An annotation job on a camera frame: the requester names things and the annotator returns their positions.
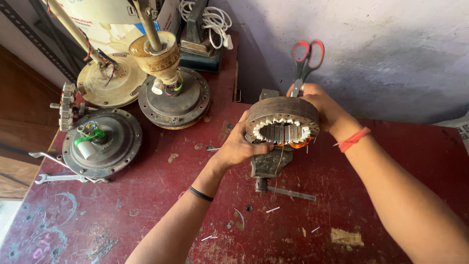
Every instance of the red workbench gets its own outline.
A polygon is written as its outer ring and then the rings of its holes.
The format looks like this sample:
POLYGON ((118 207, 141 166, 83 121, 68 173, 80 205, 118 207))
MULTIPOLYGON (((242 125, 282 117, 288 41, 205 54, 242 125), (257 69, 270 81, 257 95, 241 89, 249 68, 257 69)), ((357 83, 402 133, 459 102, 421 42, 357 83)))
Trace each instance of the red workbench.
MULTIPOLYGON (((232 102, 238 34, 224 50, 219 75, 202 73, 212 105, 183 130, 140 121, 138 156, 105 184, 33 184, 0 250, 2 263, 123 264, 139 241, 188 189, 250 105, 232 102)), ((469 157, 455 129, 379 120, 360 122, 399 164, 435 191, 469 223, 469 157)), ((51 146, 61 153, 65 133, 51 146)), ((256 194, 249 160, 231 169, 200 228, 188 263, 410 263, 379 221, 359 177, 329 134, 294 152, 278 187, 316 201, 256 194), (270 213, 266 210, 280 206, 270 213), (210 235, 216 239, 201 239, 210 235)), ((39 173, 66 169, 45 159, 39 173)))

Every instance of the hand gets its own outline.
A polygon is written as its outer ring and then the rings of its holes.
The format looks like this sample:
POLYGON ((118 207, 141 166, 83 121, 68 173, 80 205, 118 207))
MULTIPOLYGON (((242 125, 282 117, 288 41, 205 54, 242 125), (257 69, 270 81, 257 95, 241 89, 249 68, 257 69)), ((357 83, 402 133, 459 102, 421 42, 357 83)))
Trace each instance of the hand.
POLYGON ((247 118, 248 111, 245 111, 221 149, 213 156, 227 169, 240 164, 253 155, 266 154, 273 149, 273 143, 252 144, 246 140, 244 135, 246 134, 247 118))
MULTIPOLYGON (((290 86, 287 96, 292 91, 293 85, 290 86)), ((351 136, 353 133, 350 133, 350 131, 359 131, 361 129, 358 121, 327 95, 321 86, 303 84, 300 92, 303 92, 303 97, 300 98, 310 102, 318 109, 321 131, 330 132, 337 141, 343 141, 351 136)))

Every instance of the wrench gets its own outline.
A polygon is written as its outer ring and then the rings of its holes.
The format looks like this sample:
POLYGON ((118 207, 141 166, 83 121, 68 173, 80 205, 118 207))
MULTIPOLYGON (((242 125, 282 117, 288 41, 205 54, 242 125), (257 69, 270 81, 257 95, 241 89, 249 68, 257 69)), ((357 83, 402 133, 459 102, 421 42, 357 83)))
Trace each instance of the wrench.
POLYGON ((64 166, 65 168, 69 168, 65 163, 61 162, 60 160, 58 159, 55 159, 54 157, 52 157, 51 155, 45 153, 45 152, 29 152, 29 155, 35 157, 35 158, 39 158, 39 157, 42 157, 42 156, 45 156, 45 157, 48 157, 50 158, 51 160, 57 162, 58 164, 64 166))
POLYGON ((35 180, 34 182, 37 184, 41 184, 46 181, 53 181, 53 180, 69 180, 69 179, 77 179, 81 182, 89 181, 85 176, 82 175, 58 175, 58 176, 50 176, 47 174, 39 174, 42 178, 40 180, 35 180))

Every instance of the scissors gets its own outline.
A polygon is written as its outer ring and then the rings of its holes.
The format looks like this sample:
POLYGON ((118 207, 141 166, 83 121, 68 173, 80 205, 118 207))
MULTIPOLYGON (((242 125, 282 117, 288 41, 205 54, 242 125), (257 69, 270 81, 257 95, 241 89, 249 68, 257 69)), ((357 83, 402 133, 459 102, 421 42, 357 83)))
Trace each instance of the scissors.
POLYGON ((300 92, 301 86, 303 85, 304 79, 306 79, 306 76, 312 71, 319 66, 321 66, 321 63, 324 59, 324 44, 320 40, 313 40, 311 44, 308 45, 308 43, 304 40, 298 41, 294 46, 292 50, 292 56, 293 59, 295 60, 296 63, 296 73, 295 73, 295 83, 293 86, 293 91, 290 94, 291 97, 297 97, 298 93, 300 92), (310 62, 311 62, 311 52, 313 50, 313 45, 318 45, 321 48, 321 57, 319 59, 319 62, 316 64, 316 66, 311 67, 310 62), (305 47, 306 52, 304 53, 303 58, 297 59, 295 50, 298 47, 305 47))

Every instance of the white power cord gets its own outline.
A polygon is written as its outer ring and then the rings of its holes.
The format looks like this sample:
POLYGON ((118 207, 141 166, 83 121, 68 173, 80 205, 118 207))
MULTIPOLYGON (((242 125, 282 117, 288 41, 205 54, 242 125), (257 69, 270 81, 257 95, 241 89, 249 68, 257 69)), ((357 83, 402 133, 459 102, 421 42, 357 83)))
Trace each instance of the white power cord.
MULTIPOLYGON (((195 2, 181 0, 181 3, 179 4, 179 13, 181 14, 184 21, 187 22, 187 17, 189 16, 194 4, 195 2)), ((232 24, 230 16, 228 16, 225 11, 221 10, 220 8, 206 7, 204 9, 204 13, 202 14, 202 21, 204 22, 203 28, 209 29, 208 35, 210 37, 210 43, 215 49, 219 49, 222 46, 226 47, 227 49, 233 49, 231 36, 225 33, 232 24), (211 13, 210 11, 218 11, 220 15, 217 13, 211 13), (221 41, 220 45, 218 46, 215 45, 212 40, 212 29, 220 35, 221 41)))

